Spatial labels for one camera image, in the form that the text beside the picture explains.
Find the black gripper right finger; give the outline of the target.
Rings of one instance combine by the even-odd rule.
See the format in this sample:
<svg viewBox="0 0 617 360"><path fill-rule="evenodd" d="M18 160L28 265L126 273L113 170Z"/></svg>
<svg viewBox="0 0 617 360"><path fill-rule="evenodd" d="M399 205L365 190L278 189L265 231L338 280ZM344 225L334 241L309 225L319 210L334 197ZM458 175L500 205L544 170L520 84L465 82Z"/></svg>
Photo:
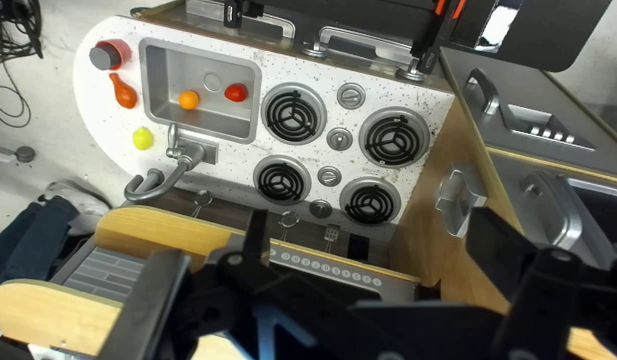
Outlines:
<svg viewBox="0 0 617 360"><path fill-rule="evenodd" d="M508 300L494 360L573 360L573 329L617 355L617 261L594 268L571 251L536 247L491 208L470 215L465 249Z"/></svg>

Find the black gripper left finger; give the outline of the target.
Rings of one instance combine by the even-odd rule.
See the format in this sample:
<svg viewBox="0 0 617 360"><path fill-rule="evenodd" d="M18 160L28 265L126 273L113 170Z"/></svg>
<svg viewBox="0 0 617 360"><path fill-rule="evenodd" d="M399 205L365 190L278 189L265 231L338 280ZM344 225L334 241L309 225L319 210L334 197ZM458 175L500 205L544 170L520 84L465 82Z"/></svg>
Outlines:
<svg viewBox="0 0 617 360"><path fill-rule="evenodd" d="M266 212L256 210L242 251L227 251L193 274L180 290L180 357L188 360L202 336L227 333L253 360L303 360L303 344L275 325L273 315L256 317L256 296L285 282L263 261Z"/></svg>

